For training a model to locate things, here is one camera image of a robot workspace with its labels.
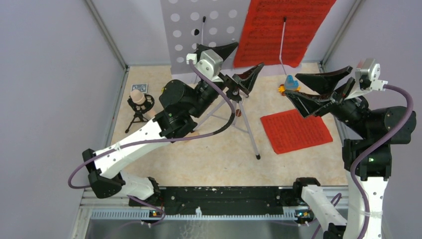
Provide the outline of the silver music stand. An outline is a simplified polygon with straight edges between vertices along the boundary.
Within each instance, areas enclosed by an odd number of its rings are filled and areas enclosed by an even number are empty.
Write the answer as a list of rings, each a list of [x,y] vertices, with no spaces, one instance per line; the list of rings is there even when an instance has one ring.
[[[194,119],[199,118],[219,96],[222,101],[206,117],[213,116],[223,104],[230,107],[230,117],[220,129],[204,136],[219,134],[236,125],[236,113],[244,112],[243,100],[249,97],[258,74],[264,67],[264,63],[260,63],[232,77],[221,73],[224,61],[238,46],[236,41],[222,46],[197,44],[193,53],[188,53],[181,59],[200,81],[193,88],[181,80],[173,79],[163,87],[159,101],[164,109],[155,117],[162,128],[161,136],[171,143],[183,138],[189,139],[188,134],[195,132],[199,126]]]

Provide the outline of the red sheet music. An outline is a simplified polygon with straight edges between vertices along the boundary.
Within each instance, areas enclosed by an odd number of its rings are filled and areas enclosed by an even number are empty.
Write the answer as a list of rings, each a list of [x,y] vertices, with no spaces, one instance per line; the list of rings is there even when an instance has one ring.
[[[276,154],[284,154],[333,141],[321,117],[304,118],[297,110],[263,116],[260,120]]]
[[[262,62],[298,67],[334,4],[334,0],[252,0],[234,67]]]

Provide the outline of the toy microphone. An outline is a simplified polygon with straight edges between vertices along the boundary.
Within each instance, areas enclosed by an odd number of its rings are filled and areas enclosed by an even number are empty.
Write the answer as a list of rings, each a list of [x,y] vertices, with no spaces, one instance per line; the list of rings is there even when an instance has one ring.
[[[125,133],[129,133],[129,130],[134,123],[148,122],[149,119],[145,116],[148,115],[149,112],[152,113],[150,118],[155,116],[155,113],[153,112],[155,99],[152,95],[145,94],[138,89],[134,89],[130,92],[127,102],[134,111],[134,115],[132,121],[129,123],[129,126],[125,130]]]

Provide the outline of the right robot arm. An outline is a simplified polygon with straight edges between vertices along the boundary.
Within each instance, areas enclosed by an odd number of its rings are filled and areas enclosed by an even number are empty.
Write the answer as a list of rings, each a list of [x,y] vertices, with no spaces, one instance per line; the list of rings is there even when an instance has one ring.
[[[383,197],[392,174],[391,145],[410,143],[416,112],[408,92],[380,80],[380,64],[374,59],[360,62],[354,77],[352,71],[347,66],[328,73],[298,73],[296,78],[314,93],[285,91],[302,117],[332,114],[359,135],[359,139],[345,139],[342,147],[348,216],[344,218],[336,210],[313,177],[295,180],[292,199],[309,206],[325,239],[380,239]],[[365,95],[384,90],[402,94],[406,106],[370,109]]]

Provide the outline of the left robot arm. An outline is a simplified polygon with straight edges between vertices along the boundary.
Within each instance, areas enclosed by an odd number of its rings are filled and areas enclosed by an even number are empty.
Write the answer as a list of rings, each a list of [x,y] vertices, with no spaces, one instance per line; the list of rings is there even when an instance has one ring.
[[[198,45],[186,56],[186,63],[200,79],[195,87],[171,80],[159,97],[162,111],[142,128],[107,148],[83,152],[89,186],[97,198],[129,195],[148,206],[158,203],[160,190],[155,179],[125,174],[123,169],[155,149],[195,139],[192,132],[196,119],[218,97],[230,105],[240,92],[250,93],[264,63],[233,76],[221,72],[224,61],[237,47],[237,42],[216,47]]]

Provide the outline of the yellow toy car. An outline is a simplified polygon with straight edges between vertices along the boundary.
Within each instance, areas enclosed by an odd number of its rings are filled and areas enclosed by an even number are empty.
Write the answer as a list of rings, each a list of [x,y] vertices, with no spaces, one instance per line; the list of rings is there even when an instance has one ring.
[[[286,90],[299,92],[301,89],[299,82],[292,75],[287,75],[286,80],[278,88],[279,93],[284,96]]]

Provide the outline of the blue playing card box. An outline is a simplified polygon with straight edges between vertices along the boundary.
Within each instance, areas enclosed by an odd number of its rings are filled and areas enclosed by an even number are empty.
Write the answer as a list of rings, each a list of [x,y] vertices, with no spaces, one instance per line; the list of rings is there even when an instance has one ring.
[[[148,84],[133,84],[131,86],[131,91],[138,90],[144,94],[148,93]]]

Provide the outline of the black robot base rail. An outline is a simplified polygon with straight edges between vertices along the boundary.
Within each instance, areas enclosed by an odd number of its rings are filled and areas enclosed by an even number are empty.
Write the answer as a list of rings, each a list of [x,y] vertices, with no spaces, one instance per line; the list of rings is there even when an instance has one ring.
[[[288,207],[304,207],[293,187],[162,187],[147,202],[167,215],[206,216],[282,215]]]

